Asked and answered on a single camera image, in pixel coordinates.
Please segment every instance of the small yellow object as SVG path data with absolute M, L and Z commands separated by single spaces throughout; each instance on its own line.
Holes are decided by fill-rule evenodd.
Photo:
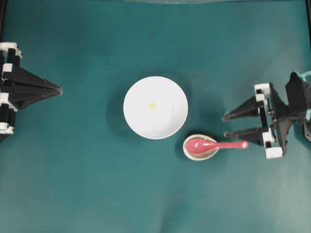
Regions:
M 149 104 L 149 108 L 150 108 L 151 110 L 155 109 L 155 108 L 156 108 L 156 104 L 155 104 L 155 103 Z

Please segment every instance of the red spoon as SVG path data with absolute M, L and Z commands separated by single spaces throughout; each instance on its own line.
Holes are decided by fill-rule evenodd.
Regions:
M 201 138 L 190 139 L 186 143 L 186 149 L 192 154 L 202 154 L 209 150 L 214 149 L 227 149 L 227 148 L 248 148 L 247 141 L 239 142 L 211 142 Z

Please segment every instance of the white saucer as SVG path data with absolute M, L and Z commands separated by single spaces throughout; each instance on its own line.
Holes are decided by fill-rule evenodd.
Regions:
M 152 76 L 139 80 L 127 92 L 123 112 L 127 124 L 142 137 L 162 139 L 185 123 L 188 101 L 170 79 Z

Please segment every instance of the tabletop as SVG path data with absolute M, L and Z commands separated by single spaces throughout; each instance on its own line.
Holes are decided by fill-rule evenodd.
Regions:
M 192 133 L 260 126 L 222 116 L 258 83 L 286 100 L 290 73 L 311 69 L 303 0 L 9 0 L 3 39 L 63 95 L 20 111 L 0 144 L 1 232 L 311 231 L 311 143 L 293 128 L 281 159 L 254 144 L 202 162 L 182 151 Z M 123 116 L 126 91 L 147 76 L 172 79 L 189 102 L 166 139 L 138 136 Z

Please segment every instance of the ceramic spoon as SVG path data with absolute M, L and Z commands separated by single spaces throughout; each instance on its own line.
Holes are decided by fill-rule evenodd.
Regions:
M 192 154 L 202 154 L 209 150 L 228 148 L 248 148 L 248 142 L 211 142 L 201 138 L 193 138 L 186 143 L 186 150 Z

